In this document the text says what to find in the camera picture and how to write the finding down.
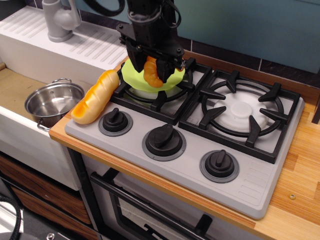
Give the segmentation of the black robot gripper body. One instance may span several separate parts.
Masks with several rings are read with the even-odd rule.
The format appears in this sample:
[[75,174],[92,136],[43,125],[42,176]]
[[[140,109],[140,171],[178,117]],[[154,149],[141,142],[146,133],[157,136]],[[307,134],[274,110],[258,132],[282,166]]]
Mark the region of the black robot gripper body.
[[128,24],[120,24],[120,41],[127,46],[140,46],[148,56],[157,59],[176,59],[176,67],[183,67],[185,53],[172,37],[182,20],[172,0],[128,0]]

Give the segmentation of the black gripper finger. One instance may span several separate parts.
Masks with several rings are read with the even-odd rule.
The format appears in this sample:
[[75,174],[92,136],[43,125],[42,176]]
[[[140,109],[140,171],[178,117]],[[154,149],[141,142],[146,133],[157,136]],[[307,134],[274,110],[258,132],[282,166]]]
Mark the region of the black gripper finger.
[[175,72],[177,65],[177,60],[175,58],[171,59],[157,59],[156,60],[156,70],[160,80],[166,83],[168,78]]
[[140,73],[144,69],[147,55],[140,46],[127,46],[127,53],[134,69]]

